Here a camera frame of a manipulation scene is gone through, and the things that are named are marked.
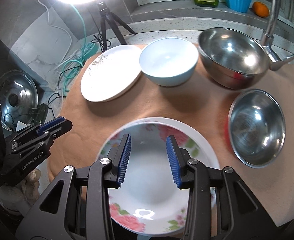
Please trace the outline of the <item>gloved left hand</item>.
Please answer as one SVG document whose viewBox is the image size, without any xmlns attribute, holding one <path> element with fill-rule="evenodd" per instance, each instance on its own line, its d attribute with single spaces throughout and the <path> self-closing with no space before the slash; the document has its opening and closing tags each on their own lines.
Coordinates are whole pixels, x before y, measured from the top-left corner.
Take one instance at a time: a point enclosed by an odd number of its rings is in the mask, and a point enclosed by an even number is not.
<svg viewBox="0 0 294 240">
<path fill-rule="evenodd" d="M 25 216 L 38 200 L 41 171 L 35 168 L 16 186 L 0 187 L 0 206 L 12 215 Z"/>
</svg>

